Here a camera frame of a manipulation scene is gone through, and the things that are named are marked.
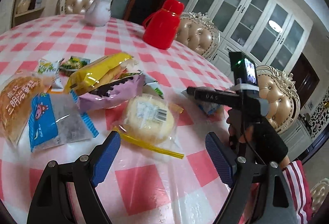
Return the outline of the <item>blue white snack packet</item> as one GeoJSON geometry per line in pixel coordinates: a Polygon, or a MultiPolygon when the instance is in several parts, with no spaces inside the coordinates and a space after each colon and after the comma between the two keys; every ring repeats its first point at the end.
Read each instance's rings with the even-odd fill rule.
{"type": "Polygon", "coordinates": [[[41,93],[31,101],[28,136],[31,152],[49,149],[99,135],[91,118],[80,112],[78,96],[41,93]]]}

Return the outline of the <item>round cake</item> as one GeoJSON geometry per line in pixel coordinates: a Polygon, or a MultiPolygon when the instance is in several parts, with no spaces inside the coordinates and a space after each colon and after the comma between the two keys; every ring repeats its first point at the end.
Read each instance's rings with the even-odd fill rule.
{"type": "Polygon", "coordinates": [[[114,127],[125,141],[155,153],[183,159],[179,153],[176,129],[184,109],[151,94],[136,96],[127,102],[114,127]]]}

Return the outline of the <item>pink purple snack bag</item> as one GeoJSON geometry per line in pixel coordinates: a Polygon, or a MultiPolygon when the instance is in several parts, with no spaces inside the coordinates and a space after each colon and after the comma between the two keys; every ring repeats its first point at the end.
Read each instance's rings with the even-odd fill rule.
{"type": "Polygon", "coordinates": [[[145,76],[128,76],[107,83],[78,97],[77,105],[81,112],[110,109],[142,94],[145,76]]]}

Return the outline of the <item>sandwich cake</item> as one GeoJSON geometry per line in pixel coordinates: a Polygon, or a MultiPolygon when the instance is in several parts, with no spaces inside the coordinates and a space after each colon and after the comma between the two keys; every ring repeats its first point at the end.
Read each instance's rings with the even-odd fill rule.
{"type": "Polygon", "coordinates": [[[19,70],[1,85],[1,137],[14,147],[30,117],[32,99],[47,92],[55,78],[19,70]]]}

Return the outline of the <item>yellow sandwich bread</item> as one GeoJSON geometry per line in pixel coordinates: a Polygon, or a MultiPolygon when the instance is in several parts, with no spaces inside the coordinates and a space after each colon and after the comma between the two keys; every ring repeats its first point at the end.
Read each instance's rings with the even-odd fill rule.
{"type": "Polygon", "coordinates": [[[64,92],[74,91],[78,96],[84,95],[118,79],[128,66],[137,64],[138,61],[125,52],[103,56],[75,71],[67,80],[64,92]]]}

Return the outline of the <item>green white snack packet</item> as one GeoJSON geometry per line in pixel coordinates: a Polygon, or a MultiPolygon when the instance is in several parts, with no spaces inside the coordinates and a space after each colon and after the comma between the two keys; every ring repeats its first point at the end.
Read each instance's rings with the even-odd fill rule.
{"type": "Polygon", "coordinates": [[[51,91],[53,92],[62,92],[64,90],[59,74],[59,68],[63,60],[64,59],[62,58],[60,60],[51,62],[42,58],[38,61],[37,72],[39,74],[54,77],[53,83],[51,85],[51,91]]]}

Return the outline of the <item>beige tufted chair right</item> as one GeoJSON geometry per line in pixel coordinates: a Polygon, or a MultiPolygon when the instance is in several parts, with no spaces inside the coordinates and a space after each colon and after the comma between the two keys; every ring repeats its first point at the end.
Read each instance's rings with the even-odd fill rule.
{"type": "Polygon", "coordinates": [[[258,66],[256,73],[259,95],[269,103],[266,119],[281,135],[297,120],[301,108],[293,74],[267,65],[258,66]]]}

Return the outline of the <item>blue packet under right gripper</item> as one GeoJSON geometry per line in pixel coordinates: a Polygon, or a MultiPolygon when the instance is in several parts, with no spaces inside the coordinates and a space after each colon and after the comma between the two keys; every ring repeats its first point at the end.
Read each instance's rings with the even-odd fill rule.
{"type": "Polygon", "coordinates": [[[222,113],[224,110],[224,107],[220,104],[196,100],[193,96],[188,95],[186,90],[183,90],[181,94],[193,102],[207,116],[222,113]]]}

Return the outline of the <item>red white striped sleeve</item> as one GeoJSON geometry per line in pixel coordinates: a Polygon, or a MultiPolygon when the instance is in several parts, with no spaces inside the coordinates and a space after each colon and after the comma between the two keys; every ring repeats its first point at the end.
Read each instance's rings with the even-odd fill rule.
{"type": "Polygon", "coordinates": [[[309,185],[300,160],[289,163],[283,170],[283,175],[291,192],[295,207],[297,223],[308,223],[313,215],[312,198],[309,185]]]}

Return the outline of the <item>white glass-door cabinet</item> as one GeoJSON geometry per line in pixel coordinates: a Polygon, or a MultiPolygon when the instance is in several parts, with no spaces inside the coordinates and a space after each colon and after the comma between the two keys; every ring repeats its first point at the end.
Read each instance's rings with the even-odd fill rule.
{"type": "Polygon", "coordinates": [[[257,65],[291,72],[312,28],[292,0],[179,0],[187,12],[206,13],[220,32],[208,60],[226,76],[229,52],[242,51],[257,65]]]}

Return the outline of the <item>beige tufted chair middle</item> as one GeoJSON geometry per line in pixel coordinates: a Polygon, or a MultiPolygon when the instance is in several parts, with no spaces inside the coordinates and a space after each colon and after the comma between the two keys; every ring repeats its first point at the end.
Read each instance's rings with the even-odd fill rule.
{"type": "Polygon", "coordinates": [[[220,32],[207,13],[183,12],[175,40],[209,58],[219,47],[220,32]]]}

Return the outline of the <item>red thermos jug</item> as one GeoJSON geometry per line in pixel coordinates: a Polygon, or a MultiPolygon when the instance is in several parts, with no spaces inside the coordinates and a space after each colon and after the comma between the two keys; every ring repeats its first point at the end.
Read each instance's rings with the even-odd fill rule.
{"type": "Polygon", "coordinates": [[[158,49],[169,49],[175,39],[183,10],[184,3],[166,0],[161,9],[149,15],[142,23],[145,29],[143,41],[158,49]]]}

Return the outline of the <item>dark green small snack packet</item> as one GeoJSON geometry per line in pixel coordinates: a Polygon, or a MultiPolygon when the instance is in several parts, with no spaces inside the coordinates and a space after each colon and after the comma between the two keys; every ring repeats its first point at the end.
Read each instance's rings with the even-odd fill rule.
{"type": "Polygon", "coordinates": [[[59,70],[65,76],[71,76],[74,72],[85,67],[89,63],[90,63],[89,59],[71,56],[67,61],[63,62],[60,65],[59,70]]]}

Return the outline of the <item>white ceramic teapot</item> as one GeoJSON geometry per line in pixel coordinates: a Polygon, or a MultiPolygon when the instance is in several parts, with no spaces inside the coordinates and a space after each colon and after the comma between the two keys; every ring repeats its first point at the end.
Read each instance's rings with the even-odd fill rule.
{"type": "Polygon", "coordinates": [[[111,17],[111,0],[94,0],[85,12],[84,21],[95,27],[105,26],[111,17]]]}

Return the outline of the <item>dark brown bottle on shelf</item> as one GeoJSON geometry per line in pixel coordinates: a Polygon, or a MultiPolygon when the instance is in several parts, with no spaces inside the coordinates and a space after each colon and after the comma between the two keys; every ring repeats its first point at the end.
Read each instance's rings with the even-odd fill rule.
{"type": "Polygon", "coordinates": [[[35,9],[35,5],[36,5],[36,0],[30,0],[30,4],[28,6],[28,10],[34,10],[35,9]]]}

